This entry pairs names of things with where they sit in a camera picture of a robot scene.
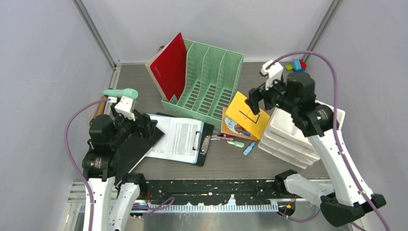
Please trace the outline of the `yellow book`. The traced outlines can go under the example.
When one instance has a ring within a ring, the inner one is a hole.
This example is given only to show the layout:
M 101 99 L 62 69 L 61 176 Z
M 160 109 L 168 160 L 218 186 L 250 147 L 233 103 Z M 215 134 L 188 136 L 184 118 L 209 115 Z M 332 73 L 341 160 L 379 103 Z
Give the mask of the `yellow book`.
M 250 135 L 260 140 L 270 120 L 270 115 L 263 110 L 254 114 L 245 103 L 247 99 L 241 92 L 236 92 L 231 100 L 225 115 L 241 126 Z

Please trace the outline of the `black book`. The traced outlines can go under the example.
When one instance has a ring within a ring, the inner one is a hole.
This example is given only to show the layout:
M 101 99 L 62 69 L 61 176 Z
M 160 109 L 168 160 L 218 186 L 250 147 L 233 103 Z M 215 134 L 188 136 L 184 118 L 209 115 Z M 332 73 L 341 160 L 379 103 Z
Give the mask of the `black book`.
M 150 139 L 131 136 L 120 146 L 117 153 L 120 158 L 116 166 L 114 186 L 118 186 L 123 177 L 132 172 L 163 136 L 164 133 L 159 128 L 155 128 Z

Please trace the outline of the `orange illustrated book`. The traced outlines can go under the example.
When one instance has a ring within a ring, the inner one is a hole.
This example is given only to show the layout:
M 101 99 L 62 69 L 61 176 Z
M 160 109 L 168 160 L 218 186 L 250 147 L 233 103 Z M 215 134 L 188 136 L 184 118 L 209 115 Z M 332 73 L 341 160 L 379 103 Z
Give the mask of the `orange illustrated book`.
M 221 119 L 221 133 L 251 141 L 257 141 L 257 138 L 255 136 L 251 135 L 242 126 L 237 124 L 230 117 L 226 116 L 226 110 L 227 108 L 223 107 Z

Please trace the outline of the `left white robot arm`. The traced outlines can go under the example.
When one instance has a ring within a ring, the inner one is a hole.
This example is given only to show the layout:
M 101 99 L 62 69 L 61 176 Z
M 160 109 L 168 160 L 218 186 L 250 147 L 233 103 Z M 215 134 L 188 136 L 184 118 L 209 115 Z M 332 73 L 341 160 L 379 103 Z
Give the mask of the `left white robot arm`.
M 124 230 L 135 200 L 147 195 L 143 174 L 131 173 L 132 168 L 126 167 L 124 175 L 117 176 L 120 148 L 129 144 L 136 148 L 134 167 L 163 136 L 156 127 L 157 120 L 138 111 L 135 114 L 134 120 L 117 113 L 114 118 L 98 115 L 90 121 L 89 150 L 82 161 L 86 185 L 85 231 Z

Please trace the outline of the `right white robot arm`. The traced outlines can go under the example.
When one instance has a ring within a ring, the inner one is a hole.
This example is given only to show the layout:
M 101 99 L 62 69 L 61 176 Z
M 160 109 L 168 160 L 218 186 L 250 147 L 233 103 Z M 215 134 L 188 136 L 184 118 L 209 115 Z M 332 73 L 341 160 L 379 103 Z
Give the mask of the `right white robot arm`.
M 275 193 L 280 197 L 298 195 L 320 208 L 333 226 L 351 223 L 368 212 L 379 212 L 386 205 L 383 195 L 374 193 L 350 159 L 338 126 L 337 110 L 316 101 L 315 81 L 308 73 L 288 75 L 286 81 L 275 79 L 249 90 L 245 100 L 254 114 L 265 108 L 281 109 L 290 114 L 294 125 L 320 156 L 332 182 L 331 187 L 307 180 L 294 170 L 276 176 Z

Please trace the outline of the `mint green microphone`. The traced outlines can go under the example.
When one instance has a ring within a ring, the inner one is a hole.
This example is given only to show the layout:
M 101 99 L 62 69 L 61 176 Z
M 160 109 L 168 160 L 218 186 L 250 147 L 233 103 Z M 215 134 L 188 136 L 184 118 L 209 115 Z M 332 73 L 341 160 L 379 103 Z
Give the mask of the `mint green microphone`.
M 126 88 L 126 89 L 122 89 L 122 90 L 118 90 L 118 89 L 106 89 L 104 91 L 102 91 L 103 95 L 106 95 L 108 97 L 116 97 L 116 98 L 121 98 L 123 96 L 132 98 L 132 99 L 137 99 L 139 93 L 134 90 L 134 89 L 130 89 L 130 88 Z

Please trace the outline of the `green file organizer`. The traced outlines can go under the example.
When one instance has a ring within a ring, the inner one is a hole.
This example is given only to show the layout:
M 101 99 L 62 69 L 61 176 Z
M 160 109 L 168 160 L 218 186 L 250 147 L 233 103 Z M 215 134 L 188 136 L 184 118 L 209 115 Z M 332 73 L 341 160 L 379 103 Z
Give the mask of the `green file organizer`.
M 162 101 L 163 108 L 220 129 L 222 110 L 238 89 L 244 55 L 187 39 L 184 44 L 187 49 L 184 92 L 176 103 Z

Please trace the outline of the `green highlighter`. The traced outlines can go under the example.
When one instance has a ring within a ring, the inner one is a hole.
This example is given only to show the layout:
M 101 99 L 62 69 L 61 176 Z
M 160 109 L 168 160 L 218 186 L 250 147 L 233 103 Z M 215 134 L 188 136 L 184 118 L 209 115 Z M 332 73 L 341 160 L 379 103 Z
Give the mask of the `green highlighter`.
M 228 144 L 233 145 L 235 147 L 243 148 L 245 144 L 239 141 L 227 141 Z

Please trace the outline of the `white drawer organizer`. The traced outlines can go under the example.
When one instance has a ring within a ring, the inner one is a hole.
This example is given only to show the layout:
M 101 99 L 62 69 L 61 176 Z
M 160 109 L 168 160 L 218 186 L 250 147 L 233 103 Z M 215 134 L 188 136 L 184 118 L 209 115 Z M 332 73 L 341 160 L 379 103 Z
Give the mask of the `white drawer organizer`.
M 319 152 L 294 125 L 291 115 L 279 108 L 273 109 L 258 147 L 302 169 L 320 160 Z

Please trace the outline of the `colourful toy blocks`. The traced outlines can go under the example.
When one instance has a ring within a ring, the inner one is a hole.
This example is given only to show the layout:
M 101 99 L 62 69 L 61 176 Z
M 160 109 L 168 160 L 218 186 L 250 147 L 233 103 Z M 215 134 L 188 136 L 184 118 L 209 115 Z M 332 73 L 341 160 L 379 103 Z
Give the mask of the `colourful toy blocks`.
M 304 72 L 306 70 L 306 67 L 307 64 L 304 61 L 300 59 L 294 59 L 291 64 L 285 66 L 285 69 L 293 72 Z

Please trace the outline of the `black clipboard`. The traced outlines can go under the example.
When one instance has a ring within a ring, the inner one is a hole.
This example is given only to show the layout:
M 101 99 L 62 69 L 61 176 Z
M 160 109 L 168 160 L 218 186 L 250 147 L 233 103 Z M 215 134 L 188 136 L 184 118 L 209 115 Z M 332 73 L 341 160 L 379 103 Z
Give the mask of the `black clipboard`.
M 170 115 L 163 114 L 163 113 L 156 113 L 155 115 L 174 117 L 174 116 L 170 116 Z M 196 165 L 200 167 L 204 165 L 206 155 L 208 152 L 208 148 L 209 148 L 209 144 L 211 141 L 211 136 L 213 134 L 213 130 L 214 130 L 213 125 L 204 122 L 204 128 L 201 134 L 201 140 L 200 140 L 200 145 L 199 145 L 198 161 L 196 164 L 192 164 L 192 165 Z

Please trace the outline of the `pink pen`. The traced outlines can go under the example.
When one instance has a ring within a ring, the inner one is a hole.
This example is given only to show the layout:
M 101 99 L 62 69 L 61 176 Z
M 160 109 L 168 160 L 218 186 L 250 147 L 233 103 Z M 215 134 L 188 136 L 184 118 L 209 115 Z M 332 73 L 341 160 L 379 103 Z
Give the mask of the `pink pen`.
M 233 138 L 233 137 L 224 137 L 224 136 L 216 136 L 216 135 L 213 135 L 213 136 L 211 136 L 211 140 L 233 141 L 234 138 Z

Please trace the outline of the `red notebook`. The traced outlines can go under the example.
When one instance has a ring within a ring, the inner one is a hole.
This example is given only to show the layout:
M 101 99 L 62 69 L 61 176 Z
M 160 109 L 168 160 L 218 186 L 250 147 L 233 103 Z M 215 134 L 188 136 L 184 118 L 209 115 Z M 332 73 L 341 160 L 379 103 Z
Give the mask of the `red notebook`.
M 177 103 L 185 87 L 187 50 L 181 33 L 146 64 L 154 84 L 163 100 Z

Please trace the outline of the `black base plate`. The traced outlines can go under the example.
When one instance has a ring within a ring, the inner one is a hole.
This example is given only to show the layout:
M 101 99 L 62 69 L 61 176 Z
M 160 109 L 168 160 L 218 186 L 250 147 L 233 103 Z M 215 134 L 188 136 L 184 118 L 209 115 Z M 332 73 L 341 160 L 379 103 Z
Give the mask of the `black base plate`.
M 145 180 L 131 177 L 117 184 L 121 189 L 126 182 L 138 184 L 140 199 L 153 205 L 226 205 L 230 199 L 236 205 L 265 205 L 271 200 L 288 199 L 290 202 L 300 196 L 289 194 L 278 187 L 274 180 Z

